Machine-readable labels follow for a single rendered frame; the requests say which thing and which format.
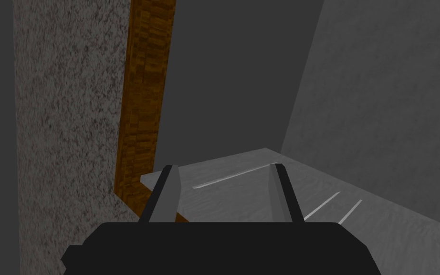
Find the brown wooden panel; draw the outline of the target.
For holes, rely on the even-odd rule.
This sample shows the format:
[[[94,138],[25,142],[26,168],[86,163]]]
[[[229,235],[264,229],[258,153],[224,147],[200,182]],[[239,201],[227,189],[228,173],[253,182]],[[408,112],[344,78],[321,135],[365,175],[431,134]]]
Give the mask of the brown wooden panel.
[[[131,0],[118,133],[115,194],[141,215],[151,190],[177,0]]]

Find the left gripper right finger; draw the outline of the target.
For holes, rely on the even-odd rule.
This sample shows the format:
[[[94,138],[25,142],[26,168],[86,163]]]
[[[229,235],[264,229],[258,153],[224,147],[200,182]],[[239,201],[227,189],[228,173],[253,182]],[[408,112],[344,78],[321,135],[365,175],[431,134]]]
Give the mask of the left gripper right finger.
[[[285,166],[269,165],[268,193],[274,222],[301,222],[304,217]]]

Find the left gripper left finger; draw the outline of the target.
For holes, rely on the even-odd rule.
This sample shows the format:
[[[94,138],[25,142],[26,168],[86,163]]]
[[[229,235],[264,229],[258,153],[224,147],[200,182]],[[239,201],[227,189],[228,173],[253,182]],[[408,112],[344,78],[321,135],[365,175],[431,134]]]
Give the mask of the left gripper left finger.
[[[175,222],[181,190],[178,166],[166,165],[161,171],[138,222]]]

